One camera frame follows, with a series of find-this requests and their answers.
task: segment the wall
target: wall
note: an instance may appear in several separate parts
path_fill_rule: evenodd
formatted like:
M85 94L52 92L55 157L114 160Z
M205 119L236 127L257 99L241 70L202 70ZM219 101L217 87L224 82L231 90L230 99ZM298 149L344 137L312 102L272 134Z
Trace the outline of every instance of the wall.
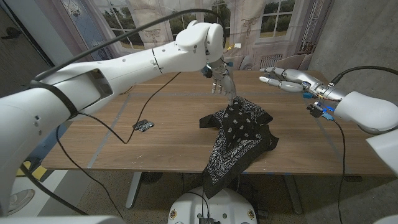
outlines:
M6 2L55 65L73 56L35 1Z
M336 0L309 70L321 71L328 80L360 65L398 70L397 9L396 0ZM351 72L337 86L398 104L398 77L387 72Z

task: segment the floor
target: floor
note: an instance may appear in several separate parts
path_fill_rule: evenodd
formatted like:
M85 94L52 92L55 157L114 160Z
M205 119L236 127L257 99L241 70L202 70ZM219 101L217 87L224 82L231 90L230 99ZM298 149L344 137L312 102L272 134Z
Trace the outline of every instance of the floor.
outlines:
M132 178L129 171L91 171L108 188L126 223L167 223L169 208L182 194L182 175L164 173L153 184L142 184L133 209L124 207ZM199 174L185 174L185 190L200 185ZM296 176L304 214L292 211L289 193L281 175L241 175L241 184L251 184L260 209L269 212L260 223L339 223L337 176ZM373 223L398 213L398 180L395 177L364 177L345 182L342 190L343 223ZM250 199L251 194L242 193ZM91 215L117 215L104 190L91 182L78 208Z

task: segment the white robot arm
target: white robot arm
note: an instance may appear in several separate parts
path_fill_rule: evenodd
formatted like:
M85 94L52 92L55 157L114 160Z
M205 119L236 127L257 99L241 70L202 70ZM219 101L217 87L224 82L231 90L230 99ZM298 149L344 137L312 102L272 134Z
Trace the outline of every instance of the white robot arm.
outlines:
M327 111L333 111L335 116L353 121L367 133L380 134L366 141L398 176L398 107L395 104L356 91L346 94L299 70L269 67L261 71L265 72L264 77L260 77L262 82L289 92L311 93L318 98L307 108L314 117L328 118Z
M93 114L130 86L170 72L206 67L236 95L232 70L222 60L223 29L192 21L175 42L100 62L70 64L31 88L0 99L0 216L7 215L16 171L37 143L77 112Z

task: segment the black bandana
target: black bandana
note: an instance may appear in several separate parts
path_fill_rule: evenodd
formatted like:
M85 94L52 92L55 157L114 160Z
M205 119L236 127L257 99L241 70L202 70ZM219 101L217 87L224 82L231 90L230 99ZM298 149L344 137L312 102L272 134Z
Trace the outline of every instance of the black bandana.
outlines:
M217 139L202 173L206 196L212 198L265 151L275 149L267 123L272 117L260 106L237 96L233 106L200 120L200 128L217 127Z

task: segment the black wire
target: black wire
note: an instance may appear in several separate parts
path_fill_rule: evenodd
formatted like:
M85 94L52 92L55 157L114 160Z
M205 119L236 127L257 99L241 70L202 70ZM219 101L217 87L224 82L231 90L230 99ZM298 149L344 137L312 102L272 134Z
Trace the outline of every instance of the black wire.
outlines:
M197 196L201 197L201 199L202 199L202 201L201 201L202 204L203 204L203 201L206 202L206 206L207 206L207 218L209 218L209 217L210 217L209 205L207 204L207 201L206 201L206 199L204 198L204 196L201 196L200 194L196 194L195 192L187 192L187 193L194 194L194 195L197 195ZM204 218L204 217L203 217L203 206L201 207L201 216L202 216L202 218Z
M145 102L144 106L142 107L141 112L139 113L139 116L138 116L138 119L137 119L136 124L137 124L138 121L140 120L141 115L142 115L142 112L144 111L145 107L147 106L149 100L152 99L152 97L154 97L154 95L155 95L156 93L158 93L158 92L159 92L160 90L162 90L165 86L167 86L167 84L169 84L171 81L173 81L180 73L181 73L181 72L178 72L172 79L170 79L166 84L164 84L164 85L163 85L161 88L159 88L154 94L152 94L152 96L149 97L149 99ZM135 129L133 128L132 131L131 131L131 134L130 134L129 139L128 139L127 141L124 141L118 134L116 134L116 133L112 130L112 128L110 128L107 124L105 124L104 122L102 122L102 120L100 120L100 119L98 119L98 118L96 118L96 117L94 117L94 116L92 116L92 115L90 115L90 114L81 113L81 112L79 112L79 114L85 115L85 116L87 116L87 117L93 118L94 120L98 121L98 122L101 123L103 126L105 126L108 130L110 130L110 131L111 131L121 142L123 142L124 144L127 144L127 143L131 140L132 134L134 134L134 130L135 130Z
M352 72L352 71L356 71L356 70L362 70L362 69L382 70L382 71L386 71L386 72L390 72L390 73L398 75L398 71L394 70L392 68L386 68L386 67L382 67L382 66L373 66L373 65L370 65L370 66L358 66L358 67L350 68L350 69L347 69L347 70L341 72L330 83L336 85L341 80L341 78L343 78L343 76L345 74L347 74L349 72Z
M224 62L225 64L227 64L227 63L223 60L223 58L220 58L220 59L221 59L222 62Z
M341 175L340 186L338 187L338 217L340 219L340 223L343 224L343 221L341 219L341 210L340 210L340 195L341 195L341 187L343 186L344 176L346 174L346 138L344 136L344 132L340 124L338 124L336 120L333 120L333 122L337 124L338 128L341 131L341 135L343 137L343 174Z
M181 173L181 175L182 175L182 194L184 194L184 189L185 189L185 186L184 186L184 173Z
M23 171L23 173L26 175L26 177L41 191L46 193L48 196L52 197L54 200L60 202L62 205L72 209L73 211L79 213L80 215L88 215L87 213L83 212L79 208L76 208L75 206L71 205L64 199L60 198L58 195L54 194L51 192L49 189L45 188L37 179L27 170L24 164L21 164L20 169Z
M60 70L61 68L66 67L67 65L70 65L71 63L76 62L77 60L79 60L79 59L81 59L83 57L86 57L87 55L89 55L89 54L91 54L91 53L93 53L93 52L95 52L95 51L97 51L99 49L102 49L102 48L108 46L109 44L113 44L113 43L115 43L115 42L117 42L117 41L119 41L119 40L121 40L121 39L123 39L125 37L129 37L129 36L131 36L133 34L138 33L139 31L142 31L144 29L147 29L149 27L157 25L157 24L159 24L161 22L167 21L169 19L173 19L175 17L181 16L181 15L184 15L184 14L193 13L193 12L210 13L210 14L213 14L213 15L215 15L216 17L218 17L220 19L221 26L223 27L223 33L224 33L223 47L225 47L226 29L225 29L225 23L224 23L223 18L219 14L217 14L216 12L213 12L212 10L208 10L208 9L188 9L188 10L183 10L183 11L180 11L180 12L176 12L176 13L173 13L171 15L168 15L168 16L162 17L160 19L157 19L155 21L152 21L152 22L150 22L148 24L145 24L143 26L140 26L140 27L137 27L137 28L135 28L133 30L130 30L129 32L124 33L123 35L117 36L117 37L115 37L115 38L113 38L111 40L108 40L108 41L106 41L106 42L104 42L102 44L99 44L99 45L93 47L92 49L88 49L88 50L86 50L86 51L74 56L70 60L67 60L66 62L63 62L60 65L52 67L52 68L48 69L47 71L38 74L33 80L41 81L44 78L49 77L51 74L55 73L56 71Z
M201 192L201 217L202 218L204 218L204 216L203 216L203 200L205 199L204 196L203 196L204 194L205 194L205 189L203 189L202 192ZM208 212L209 212L209 208L207 208L207 218L209 218L209 213Z
M59 132L60 130L60 126L57 127L57 130L55 131L55 137L57 138L57 142L60 145L63 153L68 157L68 159L70 160L70 162L72 162L75 166L77 166L77 168L79 168L81 171L83 171L83 173L85 173L91 180L94 180L95 182L97 182L98 184L100 184L100 186L102 186L102 188L104 188L106 194L108 195L110 201L112 202L114 208L116 209L116 211L118 211L120 217L123 219L122 214L120 213L119 209L116 207L116 204L113 202L112 198L111 198L111 194L108 192L108 190L106 189L106 187L98 180L96 180L94 177L90 176L85 170L83 170L83 168L81 168L70 156L69 154L66 152L65 148L63 147L63 145L61 144L60 138L59 138Z
M120 93L120 95L124 95L124 94L127 94L127 93L129 93L129 92L130 92L130 90L131 90L133 87L134 87L134 86L132 86L132 87L130 87L128 90L126 90L126 91L124 91L124 92Z

